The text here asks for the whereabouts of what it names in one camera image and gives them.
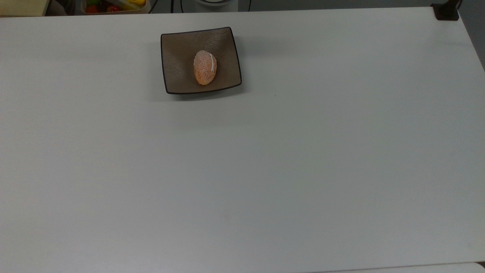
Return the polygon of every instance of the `square plate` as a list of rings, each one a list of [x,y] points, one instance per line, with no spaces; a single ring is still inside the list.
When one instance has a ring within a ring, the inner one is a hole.
[[[160,40],[167,93],[195,94],[241,85],[241,67],[230,27],[162,34]],[[217,61],[214,80],[208,85],[200,85],[194,76],[194,58],[200,50],[212,53]]]

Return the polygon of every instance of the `cherry tomato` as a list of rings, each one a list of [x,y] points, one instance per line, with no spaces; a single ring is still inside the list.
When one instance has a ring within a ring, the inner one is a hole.
[[[106,8],[106,12],[117,12],[117,11],[121,11],[121,9],[120,9],[120,7],[115,6],[115,5],[111,5],[111,6]]]
[[[99,13],[99,9],[96,5],[91,5],[86,8],[86,13]]]

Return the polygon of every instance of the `table surface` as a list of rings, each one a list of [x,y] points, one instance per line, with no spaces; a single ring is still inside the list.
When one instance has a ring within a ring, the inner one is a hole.
[[[160,34],[230,26],[242,85],[165,93]],[[485,260],[485,73],[431,8],[0,18],[11,273]]]
[[[484,273],[485,269],[477,263],[446,265],[410,266],[397,268],[342,271],[341,273]]]
[[[0,0],[0,16],[43,16],[49,0]]]

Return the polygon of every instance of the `bread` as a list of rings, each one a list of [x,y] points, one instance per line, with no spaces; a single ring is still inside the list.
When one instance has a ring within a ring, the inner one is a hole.
[[[208,85],[215,77],[217,61],[214,55],[205,50],[197,52],[194,58],[195,79],[201,85]]]

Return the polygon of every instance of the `cable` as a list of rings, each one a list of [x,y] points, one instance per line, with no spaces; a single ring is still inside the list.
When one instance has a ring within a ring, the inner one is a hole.
[[[153,3],[153,6],[152,8],[150,9],[150,11],[148,12],[148,14],[150,14],[152,11],[153,11],[153,8],[155,7],[155,5],[157,4],[158,0],[155,0],[155,3]]]

